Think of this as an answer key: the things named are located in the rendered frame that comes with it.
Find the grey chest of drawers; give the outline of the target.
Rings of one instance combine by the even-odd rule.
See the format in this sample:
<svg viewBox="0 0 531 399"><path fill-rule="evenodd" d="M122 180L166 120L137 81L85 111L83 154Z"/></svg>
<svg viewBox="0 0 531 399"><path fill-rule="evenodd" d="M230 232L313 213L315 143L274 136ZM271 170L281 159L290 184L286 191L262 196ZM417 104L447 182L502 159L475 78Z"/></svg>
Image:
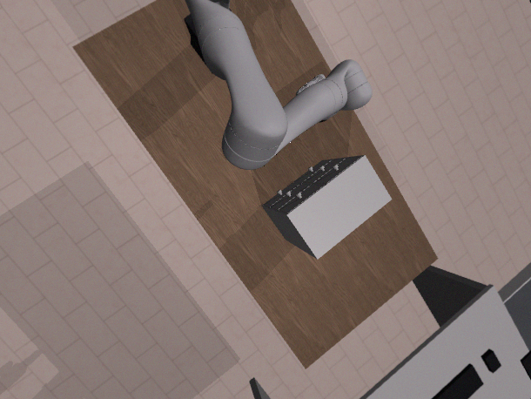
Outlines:
<svg viewBox="0 0 531 399"><path fill-rule="evenodd" d="M392 199L366 155L339 159L356 157L361 158L327 184L293 181L323 187L291 212L262 205L285 240L316 259Z"/></svg>

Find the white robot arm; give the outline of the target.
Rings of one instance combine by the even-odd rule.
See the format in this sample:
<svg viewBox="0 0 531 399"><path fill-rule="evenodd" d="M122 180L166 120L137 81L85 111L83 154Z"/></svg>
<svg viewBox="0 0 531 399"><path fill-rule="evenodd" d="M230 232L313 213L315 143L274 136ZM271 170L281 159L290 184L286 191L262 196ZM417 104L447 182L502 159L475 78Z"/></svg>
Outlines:
<svg viewBox="0 0 531 399"><path fill-rule="evenodd" d="M373 90L363 70L356 61L347 59L326 78L319 74L302 86L282 107L261 70L244 25L230 11L230 0L185 1L205 64L226 81L231 95L232 112L222 150L234 166L258 169L321 120L339 111L359 109L370 101Z"/></svg>

